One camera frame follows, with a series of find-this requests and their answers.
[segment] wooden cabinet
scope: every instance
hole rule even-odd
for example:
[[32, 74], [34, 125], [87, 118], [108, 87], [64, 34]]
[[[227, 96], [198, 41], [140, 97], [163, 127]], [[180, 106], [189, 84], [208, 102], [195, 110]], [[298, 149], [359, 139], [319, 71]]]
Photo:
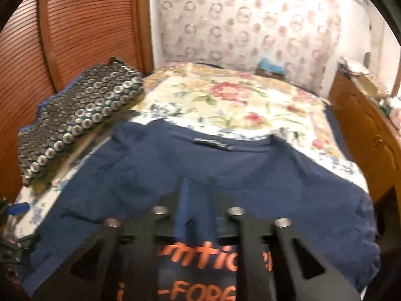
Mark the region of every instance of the wooden cabinet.
[[386, 116], [354, 83], [337, 73], [329, 100], [352, 157], [364, 172], [374, 202], [396, 187], [401, 206], [401, 144]]

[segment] blue object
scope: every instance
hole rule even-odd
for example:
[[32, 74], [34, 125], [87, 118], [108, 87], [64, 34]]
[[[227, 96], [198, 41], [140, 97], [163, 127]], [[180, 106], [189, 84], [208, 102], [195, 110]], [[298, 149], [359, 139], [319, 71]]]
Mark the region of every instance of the blue object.
[[28, 212], [29, 208], [30, 206], [28, 203], [15, 204], [10, 206], [7, 212], [11, 216], [17, 216]]
[[285, 69], [282, 66], [271, 64], [267, 58], [262, 58], [257, 67], [265, 71], [270, 71], [285, 76]]
[[[199, 145], [195, 138], [218, 139], [232, 150]], [[361, 188], [275, 136], [261, 141], [224, 139], [157, 120], [147, 126], [120, 123], [109, 142], [67, 184], [37, 230], [42, 240], [25, 267], [25, 291], [32, 295], [105, 218], [134, 219], [173, 191], [180, 177], [186, 181], [176, 233], [180, 241], [200, 248], [191, 249], [198, 250], [191, 262], [185, 252], [161, 253], [161, 290], [171, 291], [178, 280], [221, 289], [235, 286], [233, 247], [219, 269], [217, 253], [223, 249], [214, 241], [213, 204], [205, 194], [210, 177], [217, 180], [214, 189], [229, 194], [256, 217], [290, 218], [312, 249], [357, 289], [363, 289], [378, 271], [372, 201]], [[185, 223], [190, 217], [196, 236], [187, 240]], [[207, 255], [207, 264], [200, 257], [204, 241], [217, 250]], [[184, 293], [179, 296], [178, 300], [185, 299]]]

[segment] silver screw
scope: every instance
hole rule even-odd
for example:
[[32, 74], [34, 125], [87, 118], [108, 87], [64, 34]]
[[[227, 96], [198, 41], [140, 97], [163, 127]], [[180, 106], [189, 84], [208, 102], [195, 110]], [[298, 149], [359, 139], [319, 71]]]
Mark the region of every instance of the silver screw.
[[232, 216], [238, 216], [238, 215], [243, 215], [245, 213], [245, 210], [241, 207], [231, 207], [228, 208], [228, 214]]
[[292, 223], [288, 218], [279, 218], [274, 221], [274, 225], [278, 228], [286, 228], [290, 226]]
[[168, 208], [164, 206], [154, 206], [152, 212], [157, 215], [166, 215], [168, 213]]
[[107, 220], [104, 221], [104, 225], [110, 228], [119, 228], [121, 223], [116, 218], [107, 218]]

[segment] floral bedspread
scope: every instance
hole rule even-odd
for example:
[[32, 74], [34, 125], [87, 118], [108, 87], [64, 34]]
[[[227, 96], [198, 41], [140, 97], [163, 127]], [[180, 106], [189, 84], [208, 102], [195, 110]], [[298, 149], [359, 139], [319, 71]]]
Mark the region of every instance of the floral bedspread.
[[324, 103], [286, 82], [173, 62], [146, 78], [144, 89], [147, 95], [134, 107], [137, 111], [155, 113], [155, 108], [175, 105], [174, 116], [225, 130], [257, 129], [269, 134], [285, 128], [297, 133], [301, 147], [345, 159], [324, 114]]

